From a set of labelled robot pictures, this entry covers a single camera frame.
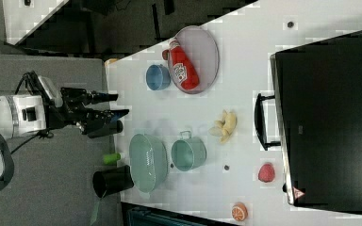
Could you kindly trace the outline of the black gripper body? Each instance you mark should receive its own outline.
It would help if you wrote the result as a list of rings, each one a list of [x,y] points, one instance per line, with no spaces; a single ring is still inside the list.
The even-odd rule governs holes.
[[[67,125],[81,127],[83,135],[102,128],[110,122],[111,114],[108,110],[94,110],[88,105],[96,105],[91,101],[91,93],[94,90],[61,88],[60,93],[63,100],[62,107],[55,107],[54,104],[46,108],[47,127],[51,130],[61,129]]]

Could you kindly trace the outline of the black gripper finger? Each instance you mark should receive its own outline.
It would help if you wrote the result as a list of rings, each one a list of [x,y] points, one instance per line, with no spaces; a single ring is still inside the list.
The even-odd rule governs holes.
[[[91,95],[91,101],[93,103],[116,101],[119,97],[118,94],[109,94],[109,93],[102,93],[102,92],[92,92],[90,95]]]
[[[111,120],[111,121],[117,121],[117,120],[119,120],[120,118],[126,116],[128,113],[129,113],[129,110],[128,110],[128,109],[111,110],[111,111],[110,111],[110,114],[111,114],[110,120]]]

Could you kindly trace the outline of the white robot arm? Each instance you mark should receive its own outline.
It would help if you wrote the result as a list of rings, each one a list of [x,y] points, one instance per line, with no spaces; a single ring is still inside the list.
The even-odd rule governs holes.
[[[62,89],[52,96],[42,92],[0,96],[0,191],[14,175],[15,153],[8,141],[16,137],[51,137],[53,130],[75,125],[90,137],[104,137],[123,130],[121,118],[127,109],[95,110],[89,105],[115,101],[116,94]]]

